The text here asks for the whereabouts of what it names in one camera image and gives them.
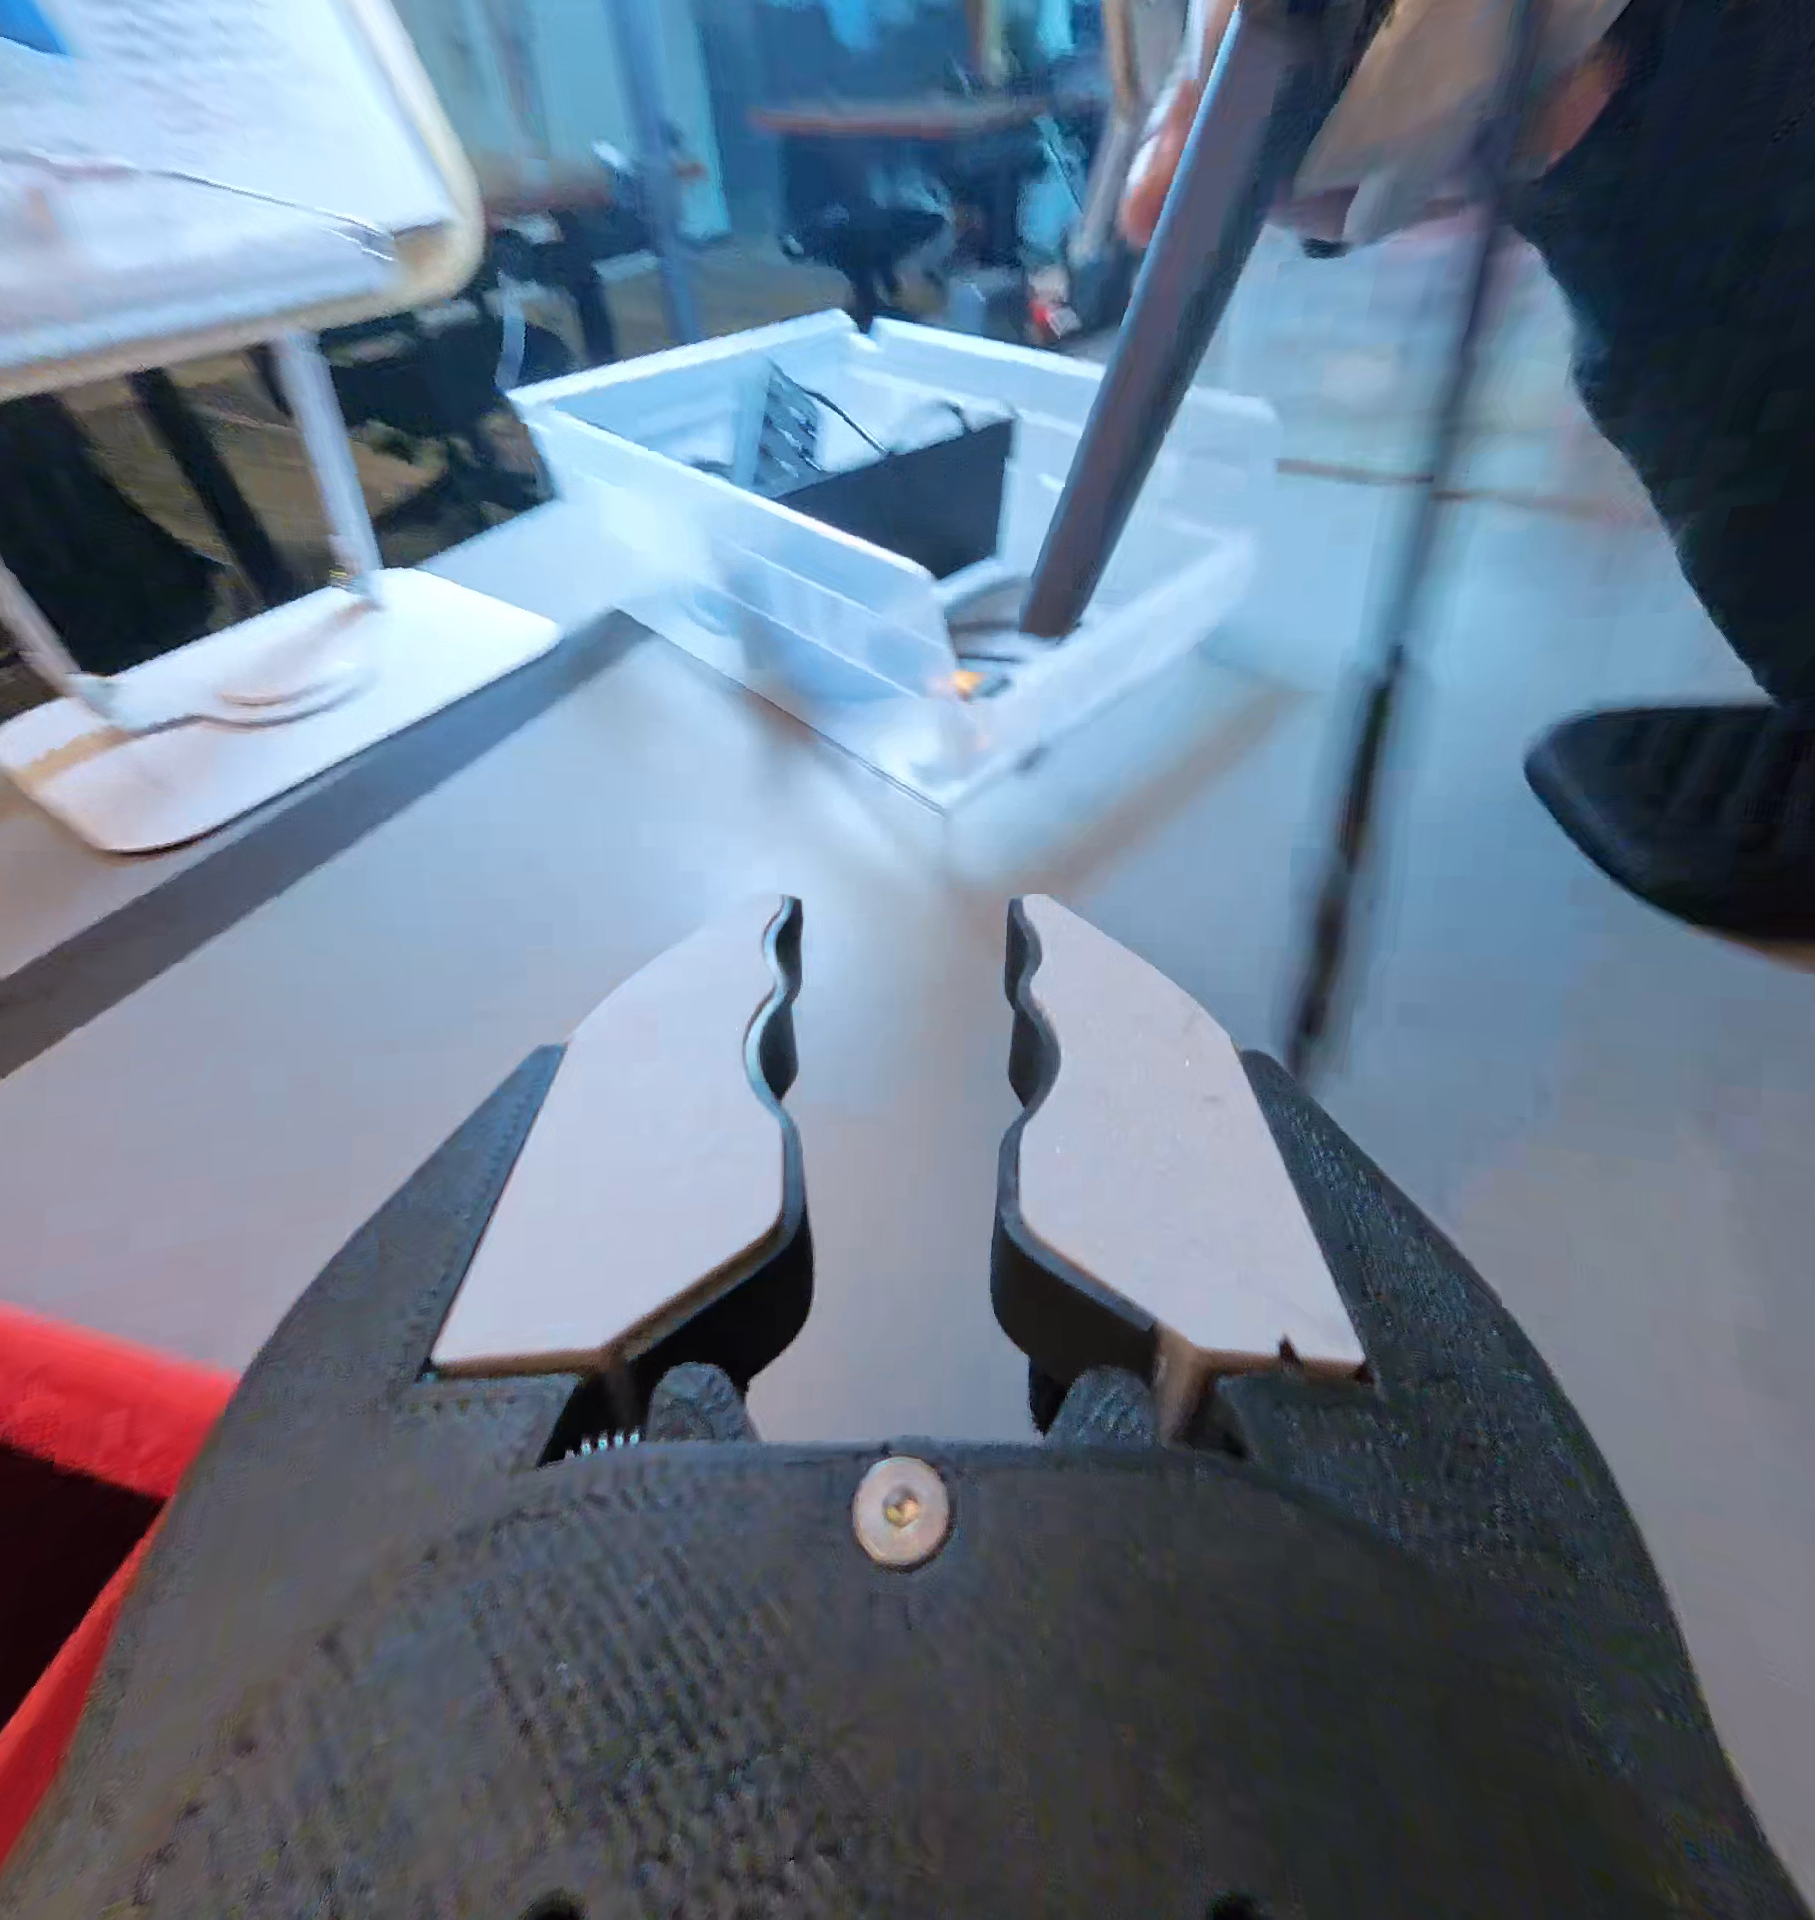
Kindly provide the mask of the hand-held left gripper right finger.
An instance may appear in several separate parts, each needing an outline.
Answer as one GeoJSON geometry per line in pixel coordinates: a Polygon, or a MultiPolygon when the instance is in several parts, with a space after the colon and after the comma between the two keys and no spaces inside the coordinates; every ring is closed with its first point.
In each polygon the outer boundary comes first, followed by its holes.
{"type": "Polygon", "coordinates": [[[1010,901],[1016,1120],[994,1312],[1037,1381],[1110,1369],[1188,1429],[1213,1381],[1356,1384],[1366,1344],[1231,1035],[1061,901],[1010,901]]]}

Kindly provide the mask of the black seat cushion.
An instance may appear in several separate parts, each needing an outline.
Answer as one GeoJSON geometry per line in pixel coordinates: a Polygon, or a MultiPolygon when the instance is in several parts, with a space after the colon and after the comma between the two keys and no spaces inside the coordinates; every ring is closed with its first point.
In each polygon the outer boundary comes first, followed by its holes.
{"type": "Polygon", "coordinates": [[[1815,716],[1594,709],[1530,749],[1526,780],[1635,901],[1720,937],[1815,947],[1815,716]]]}

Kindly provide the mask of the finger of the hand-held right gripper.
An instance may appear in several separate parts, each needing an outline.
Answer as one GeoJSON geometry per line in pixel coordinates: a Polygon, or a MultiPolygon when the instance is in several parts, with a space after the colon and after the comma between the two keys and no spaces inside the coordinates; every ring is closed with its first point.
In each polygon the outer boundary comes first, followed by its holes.
{"type": "Polygon", "coordinates": [[[1626,74],[1626,2],[1395,2],[1290,184],[1290,230],[1368,248],[1554,169],[1626,74]]]}

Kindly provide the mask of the red plastic bin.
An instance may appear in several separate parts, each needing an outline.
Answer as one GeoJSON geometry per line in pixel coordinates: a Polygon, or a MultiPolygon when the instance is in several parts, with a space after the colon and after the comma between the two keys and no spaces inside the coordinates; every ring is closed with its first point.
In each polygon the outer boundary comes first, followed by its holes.
{"type": "Polygon", "coordinates": [[[0,1865],[240,1376],[0,1302],[0,1865]]]}

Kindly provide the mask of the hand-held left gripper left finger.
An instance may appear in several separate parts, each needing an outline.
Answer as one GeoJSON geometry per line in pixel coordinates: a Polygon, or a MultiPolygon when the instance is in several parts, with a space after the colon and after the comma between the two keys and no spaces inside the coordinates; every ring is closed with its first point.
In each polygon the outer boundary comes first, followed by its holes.
{"type": "Polygon", "coordinates": [[[799,987],[802,902],[763,893],[586,1017],[443,1320],[437,1373],[644,1394],[708,1363],[750,1388],[796,1342],[814,1299],[785,1105],[799,987]]]}

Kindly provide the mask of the person's right hand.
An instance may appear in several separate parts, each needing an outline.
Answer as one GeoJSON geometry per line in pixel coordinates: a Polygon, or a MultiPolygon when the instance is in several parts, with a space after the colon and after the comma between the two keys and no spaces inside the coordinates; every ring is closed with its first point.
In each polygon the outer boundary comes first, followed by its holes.
{"type": "Polygon", "coordinates": [[[1192,133],[1203,91],[1206,84],[1197,72],[1177,72],[1150,109],[1138,148],[1128,166],[1116,230],[1137,252],[1144,252],[1155,242],[1192,133]]]}

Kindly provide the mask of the clear plastic bin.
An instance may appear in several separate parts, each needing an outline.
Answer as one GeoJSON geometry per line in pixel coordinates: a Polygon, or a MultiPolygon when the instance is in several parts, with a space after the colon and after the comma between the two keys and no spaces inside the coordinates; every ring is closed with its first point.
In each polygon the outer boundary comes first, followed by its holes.
{"type": "Polygon", "coordinates": [[[1016,636],[1101,367],[843,311],[525,384],[557,506],[618,554],[615,604],[916,800],[952,807],[1161,679],[1240,610],[1280,475],[1271,403],[1183,400],[1092,609],[1016,636]],[[769,367],[820,400],[824,470],[1016,419],[1000,554],[924,567],[751,492],[769,367]]]}

